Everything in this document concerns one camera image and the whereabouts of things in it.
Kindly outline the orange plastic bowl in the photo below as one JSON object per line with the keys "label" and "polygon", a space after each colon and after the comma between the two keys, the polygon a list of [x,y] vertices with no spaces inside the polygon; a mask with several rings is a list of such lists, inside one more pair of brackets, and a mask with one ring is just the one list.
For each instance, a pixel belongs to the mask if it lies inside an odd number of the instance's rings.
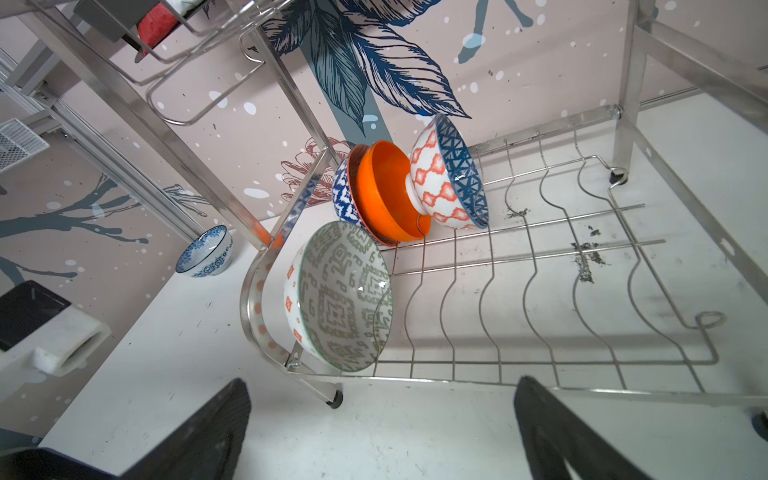
{"label": "orange plastic bowl", "polygon": [[431,217],[417,211],[406,189],[410,160],[395,144],[377,141],[349,173],[365,225],[385,244],[419,241],[430,232]]}

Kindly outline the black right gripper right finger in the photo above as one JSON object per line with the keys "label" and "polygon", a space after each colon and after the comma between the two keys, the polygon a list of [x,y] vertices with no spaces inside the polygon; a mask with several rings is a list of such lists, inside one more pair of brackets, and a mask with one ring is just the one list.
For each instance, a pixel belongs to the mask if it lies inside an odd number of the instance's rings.
{"label": "black right gripper right finger", "polygon": [[534,479],[648,477],[535,378],[520,378],[514,408]]}

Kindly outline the red patterned bowl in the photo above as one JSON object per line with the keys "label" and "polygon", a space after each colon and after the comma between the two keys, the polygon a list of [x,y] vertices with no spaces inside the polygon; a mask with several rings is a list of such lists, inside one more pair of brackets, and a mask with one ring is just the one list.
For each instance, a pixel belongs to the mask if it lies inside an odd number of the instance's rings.
{"label": "red patterned bowl", "polygon": [[369,150],[369,146],[358,144],[351,149],[346,160],[343,160],[336,168],[334,183],[332,186],[332,203],[339,220],[346,221],[362,228],[370,234],[379,244],[395,246],[396,243],[370,228],[356,205],[352,190],[350,168],[358,166],[363,155]]}

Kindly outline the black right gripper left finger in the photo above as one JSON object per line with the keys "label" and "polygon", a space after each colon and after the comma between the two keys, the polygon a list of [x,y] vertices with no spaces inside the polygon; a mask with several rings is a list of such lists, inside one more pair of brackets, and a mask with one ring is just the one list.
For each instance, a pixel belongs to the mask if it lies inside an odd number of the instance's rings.
{"label": "black right gripper left finger", "polygon": [[125,471],[123,479],[231,479],[251,412],[245,382],[223,387],[152,451]]}

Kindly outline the blue triangle pattern bowl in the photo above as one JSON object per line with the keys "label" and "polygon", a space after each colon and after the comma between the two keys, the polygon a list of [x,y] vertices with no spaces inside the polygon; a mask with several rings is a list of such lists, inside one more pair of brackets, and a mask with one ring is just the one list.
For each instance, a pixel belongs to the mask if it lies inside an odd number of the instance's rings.
{"label": "blue triangle pattern bowl", "polygon": [[409,154],[409,200],[416,210],[452,229],[488,227],[482,178],[460,132],[444,114],[434,116]]}

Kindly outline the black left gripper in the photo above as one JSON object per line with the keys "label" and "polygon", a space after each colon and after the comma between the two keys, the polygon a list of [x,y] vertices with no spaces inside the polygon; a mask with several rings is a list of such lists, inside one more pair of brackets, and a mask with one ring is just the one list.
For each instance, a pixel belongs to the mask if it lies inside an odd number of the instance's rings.
{"label": "black left gripper", "polygon": [[1,453],[2,479],[118,479],[118,476],[48,448]]}

